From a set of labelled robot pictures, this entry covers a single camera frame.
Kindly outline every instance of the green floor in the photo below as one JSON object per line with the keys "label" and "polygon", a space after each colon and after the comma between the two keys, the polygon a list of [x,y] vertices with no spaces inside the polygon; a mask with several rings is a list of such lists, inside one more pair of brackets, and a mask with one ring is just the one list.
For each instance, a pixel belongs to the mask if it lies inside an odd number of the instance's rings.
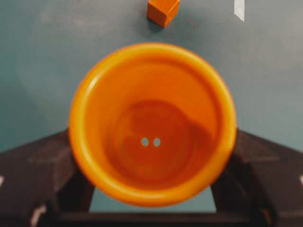
{"label": "green floor", "polygon": [[[190,49],[221,74],[238,126],[303,149],[303,1],[182,0],[161,30],[145,0],[7,0],[0,7],[0,151],[68,126],[86,72],[123,46],[165,42]],[[214,211],[210,190],[170,211]],[[92,211],[141,210],[95,192]]]}

